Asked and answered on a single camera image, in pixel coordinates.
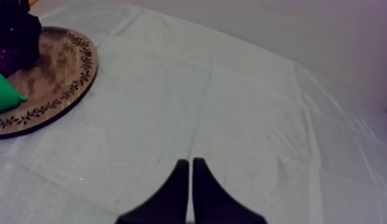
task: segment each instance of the wooden tray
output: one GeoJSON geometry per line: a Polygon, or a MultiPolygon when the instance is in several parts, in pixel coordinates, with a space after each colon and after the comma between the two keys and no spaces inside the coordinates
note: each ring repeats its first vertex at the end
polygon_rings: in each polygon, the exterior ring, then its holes
{"type": "Polygon", "coordinates": [[[86,36],[44,27],[39,45],[35,67],[8,78],[29,100],[0,114],[0,138],[29,133],[58,119],[79,102],[95,79],[98,56],[86,36]]]}

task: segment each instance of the white bed sheet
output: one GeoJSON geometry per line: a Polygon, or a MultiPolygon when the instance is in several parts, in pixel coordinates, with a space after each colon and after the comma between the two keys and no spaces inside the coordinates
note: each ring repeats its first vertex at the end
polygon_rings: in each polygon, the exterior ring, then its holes
{"type": "Polygon", "coordinates": [[[387,224],[383,110],[274,53],[122,1],[33,11],[90,37],[100,66],[62,119],[0,141],[0,224],[113,223],[194,157],[271,224],[387,224]]]}

